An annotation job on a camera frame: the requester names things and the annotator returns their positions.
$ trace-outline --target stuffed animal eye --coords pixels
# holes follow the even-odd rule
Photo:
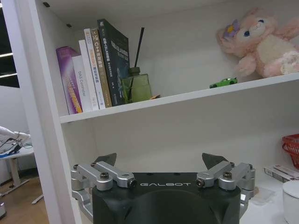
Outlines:
[[[244,33],[244,36],[250,36],[250,32],[247,30],[247,31]]]

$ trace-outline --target desk leg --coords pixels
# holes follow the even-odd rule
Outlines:
[[[9,166],[10,166],[10,169],[11,169],[11,176],[12,176],[13,181],[14,181],[14,186],[17,187],[21,184],[20,177],[19,177],[19,172],[18,172],[17,159],[16,158],[9,159],[8,162],[9,162]]]
[[[11,176],[14,181],[14,187],[11,188],[10,190],[8,190],[7,192],[3,193],[3,196],[9,194],[13,190],[16,190],[17,188],[19,188],[23,184],[26,184],[29,181],[29,180],[25,180],[23,182],[20,181],[20,177],[19,177],[19,173],[18,173],[17,159],[9,159],[8,162],[9,162],[9,166],[10,166],[10,170],[11,170]]]
[[[40,195],[37,199],[35,199],[31,204],[38,203],[43,198],[43,195]]]

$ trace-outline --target book spine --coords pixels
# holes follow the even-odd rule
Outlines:
[[[69,114],[81,113],[82,106],[71,58],[71,49],[69,47],[58,48],[56,54]]]
[[[89,62],[86,41],[80,40],[79,46],[80,46],[81,56],[82,56],[82,60],[83,60],[83,66],[84,66],[84,70],[85,70],[86,81],[87,81],[87,86],[88,86],[88,90],[89,90],[89,96],[90,96],[90,100],[92,103],[92,110],[95,111],[95,110],[99,109],[99,103],[98,103],[98,99],[97,99],[97,93],[96,93],[95,87],[94,87],[93,73],[91,70],[90,62]]]
[[[85,34],[85,40],[86,40],[86,45],[87,45],[87,50],[89,55],[89,61],[93,73],[94,86],[97,92],[99,107],[100,109],[105,109],[106,106],[105,106],[102,86],[100,83],[99,71],[98,71],[97,61],[93,49],[93,40],[92,40],[92,34],[90,32],[90,29],[84,29],[84,34]]]
[[[108,81],[107,81],[107,74],[105,70],[105,64],[103,60],[103,53],[102,53],[102,47],[100,44],[100,37],[99,37],[99,31],[98,29],[92,29],[92,38],[93,38],[93,48],[95,52],[95,57],[97,60],[97,65],[98,65],[98,71],[100,75],[100,82],[102,85],[102,90],[104,94],[104,101],[105,101],[105,106],[106,107],[111,107],[111,97],[110,97],[110,92],[109,92],[109,86],[108,86]]]
[[[83,112],[92,110],[82,56],[72,57]]]
[[[111,52],[109,50],[109,41],[108,41],[108,35],[107,31],[104,25],[103,21],[98,21],[99,24],[99,33],[100,33],[100,40],[103,50],[103,56],[104,56],[104,64],[107,72],[107,78],[108,78],[108,84],[110,89],[110,97],[112,101],[112,106],[118,106],[120,105],[120,102],[117,98],[117,78],[113,77],[112,72],[112,61],[111,61]]]

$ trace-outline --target book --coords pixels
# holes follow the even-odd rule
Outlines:
[[[98,20],[98,26],[112,105],[122,105],[121,79],[129,76],[130,68],[128,38],[105,19]]]
[[[72,61],[72,57],[77,56],[78,53],[71,47],[61,47],[56,49],[56,54],[69,114],[82,113],[82,105]]]
[[[106,107],[111,107],[111,98],[110,98],[110,92],[109,92],[109,86],[107,82],[107,74],[105,70],[105,64],[103,60],[103,53],[102,53],[102,47],[100,43],[100,37],[99,37],[99,31],[98,29],[92,29],[92,38],[93,38],[93,49],[98,65],[98,71],[100,75],[100,82],[102,85],[103,95],[104,95],[104,101]]]
[[[89,96],[89,90],[87,86],[86,75],[83,66],[82,56],[72,57],[74,70],[76,75],[77,86],[79,90],[80,101],[83,112],[89,112],[92,110],[92,102]]]
[[[95,87],[94,87],[94,83],[93,83],[93,74],[92,74],[92,69],[91,69],[91,65],[89,62],[86,41],[80,40],[79,46],[80,46],[81,56],[82,56],[82,60],[83,60],[83,66],[84,66],[84,70],[85,70],[87,86],[88,86],[88,90],[89,90],[89,96],[90,96],[91,103],[92,103],[92,110],[95,111],[95,110],[99,109],[99,103],[98,103],[97,93],[95,91]]]
[[[91,34],[90,29],[84,29],[84,34],[85,34],[86,46],[87,46],[88,55],[89,55],[89,61],[90,61],[90,65],[92,68],[93,81],[94,81],[94,86],[95,86],[95,90],[97,93],[99,108],[100,108],[100,110],[105,109],[106,106],[105,106],[103,90],[102,90],[102,86],[101,86],[101,82],[100,82],[97,61],[96,61],[95,53],[94,53],[94,49],[93,49],[93,40],[92,40],[92,34]]]

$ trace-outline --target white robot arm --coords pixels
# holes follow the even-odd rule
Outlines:
[[[10,137],[12,139],[25,142],[27,139],[30,138],[30,134],[22,133],[22,132],[12,132],[8,130],[7,128],[0,126],[0,135],[5,135],[7,137]]]

